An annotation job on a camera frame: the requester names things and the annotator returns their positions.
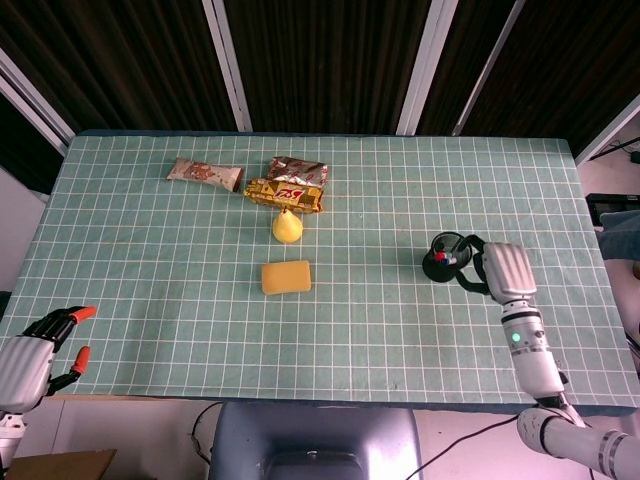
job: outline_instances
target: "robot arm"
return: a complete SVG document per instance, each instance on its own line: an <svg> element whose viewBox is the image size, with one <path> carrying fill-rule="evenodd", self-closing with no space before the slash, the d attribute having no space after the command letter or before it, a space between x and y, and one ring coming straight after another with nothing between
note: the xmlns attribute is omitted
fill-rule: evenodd
<svg viewBox="0 0 640 480"><path fill-rule="evenodd" d="M478 250L475 255L472 247ZM481 283L469 282L461 272L472 259ZM422 266L432 280L455 277L466 290L491 295L502 306L502 327L518 383L538 403L518 417L518 434L525 445L613 479L640 478L640 439L615 430L585 428L567 400L566 382L553 359L542 315L529 304L537 288L521 246L444 232L434 238Z"/></svg>
<svg viewBox="0 0 640 480"><path fill-rule="evenodd" d="M53 360L62 343L75 325L95 312L95 307L55 310L21 335L9 338L0 350L0 478L24 436L22 415L37 407L44 396L77 381L85 372L89 347L80 349L69 373L51 378Z"/></svg>

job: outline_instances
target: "table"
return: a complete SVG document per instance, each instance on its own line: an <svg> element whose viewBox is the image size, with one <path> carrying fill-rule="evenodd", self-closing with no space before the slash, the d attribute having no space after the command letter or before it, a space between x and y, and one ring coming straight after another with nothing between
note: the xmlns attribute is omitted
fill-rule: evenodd
<svg viewBox="0 0 640 480"><path fill-rule="evenodd" d="M177 155L243 166L246 178L274 155L324 161L326 212L281 245L277 210L166 181ZM524 245L571 398L600 412L640 405L573 158L555 139L78 136L0 335L97 305L60 352L70 363L92 347L75 393L529 405L500 307L421 271L443 230ZM260 266L297 259L312 264L312 291L266 298Z"/></svg>

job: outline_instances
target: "brown wrapper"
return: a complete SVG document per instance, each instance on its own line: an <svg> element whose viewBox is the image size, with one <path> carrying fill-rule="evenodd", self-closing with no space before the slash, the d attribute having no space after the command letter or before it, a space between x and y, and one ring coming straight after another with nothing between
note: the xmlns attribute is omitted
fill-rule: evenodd
<svg viewBox="0 0 640 480"><path fill-rule="evenodd" d="M306 185L294 185L266 178L254 178L244 190L244 195L253 203L287 207L300 213L322 212L322 189Z"/></svg>
<svg viewBox="0 0 640 480"><path fill-rule="evenodd" d="M223 187L230 192L237 192L244 169L227 167L224 165L209 165L208 163L192 162L186 158L176 158L167 180L187 180L190 182L206 183L207 185Z"/></svg>
<svg viewBox="0 0 640 480"><path fill-rule="evenodd" d="M329 176L325 163L308 162L291 157L273 157L267 179L324 188Z"/></svg>

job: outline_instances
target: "sponge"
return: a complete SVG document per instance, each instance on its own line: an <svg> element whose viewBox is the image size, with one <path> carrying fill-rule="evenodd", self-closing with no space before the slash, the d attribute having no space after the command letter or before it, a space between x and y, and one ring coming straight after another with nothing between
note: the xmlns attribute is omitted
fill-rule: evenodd
<svg viewBox="0 0 640 480"><path fill-rule="evenodd" d="M265 295L309 290L311 290L311 269L307 260L262 265L262 291Z"/></svg>

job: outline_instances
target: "pear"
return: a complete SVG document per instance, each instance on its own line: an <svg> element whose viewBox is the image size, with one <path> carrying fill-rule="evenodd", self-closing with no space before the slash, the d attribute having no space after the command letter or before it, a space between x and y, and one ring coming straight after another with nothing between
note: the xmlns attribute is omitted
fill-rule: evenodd
<svg viewBox="0 0 640 480"><path fill-rule="evenodd" d="M273 236L282 243L297 241L302 236L302 220L283 208L273 221Z"/></svg>

